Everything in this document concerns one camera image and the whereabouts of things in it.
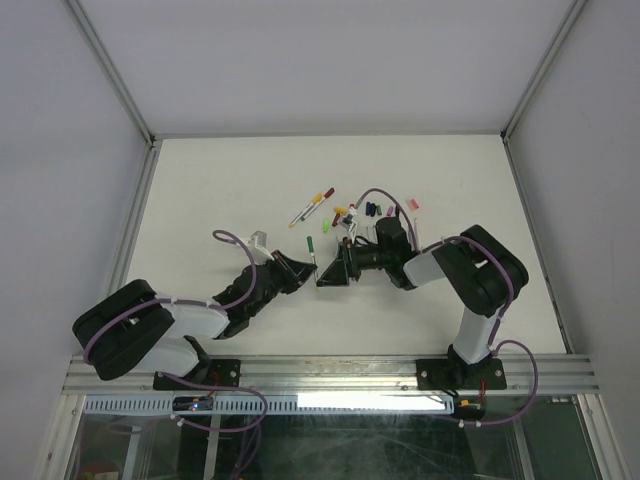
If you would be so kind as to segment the pink capped marker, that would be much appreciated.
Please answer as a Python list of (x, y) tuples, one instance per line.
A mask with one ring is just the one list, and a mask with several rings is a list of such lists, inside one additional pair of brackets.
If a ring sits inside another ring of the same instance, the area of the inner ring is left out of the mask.
[(417, 217), (413, 218), (413, 231), (414, 231), (414, 240), (415, 240), (416, 251), (420, 251), (421, 250), (421, 242), (420, 242), (420, 237), (419, 237), (419, 225), (418, 225), (418, 218)]

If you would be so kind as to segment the dark red capped marker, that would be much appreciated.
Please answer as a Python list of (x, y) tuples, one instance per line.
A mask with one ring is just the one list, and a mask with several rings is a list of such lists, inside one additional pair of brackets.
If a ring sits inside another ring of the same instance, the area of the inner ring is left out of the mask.
[(330, 198), (335, 192), (334, 188), (330, 188), (325, 193), (318, 193), (313, 200), (289, 223), (289, 227), (293, 228), (298, 223), (306, 220), (326, 199)]

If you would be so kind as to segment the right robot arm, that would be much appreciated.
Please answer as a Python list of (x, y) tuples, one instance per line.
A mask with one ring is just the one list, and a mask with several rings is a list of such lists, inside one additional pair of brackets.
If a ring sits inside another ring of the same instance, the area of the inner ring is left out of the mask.
[(418, 388), (448, 394), (506, 389), (503, 364), (491, 346), (506, 310), (529, 282), (524, 264), (479, 225), (419, 251), (396, 217), (379, 220), (375, 232), (375, 243), (343, 239), (316, 285), (347, 286), (365, 270), (384, 271), (405, 291), (448, 280), (464, 304), (460, 327), (444, 358), (416, 361)]

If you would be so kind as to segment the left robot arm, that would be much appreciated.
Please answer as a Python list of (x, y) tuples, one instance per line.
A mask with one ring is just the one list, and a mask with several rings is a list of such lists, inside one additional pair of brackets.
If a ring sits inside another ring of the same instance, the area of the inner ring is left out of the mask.
[(239, 334), (278, 295), (296, 292), (316, 272), (315, 263), (275, 250), (265, 262), (245, 267), (209, 300), (160, 297), (146, 280), (137, 279), (82, 314), (72, 332), (85, 363), (103, 381), (139, 369), (171, 373), (194, 389), (210, 373), (198, 339)]

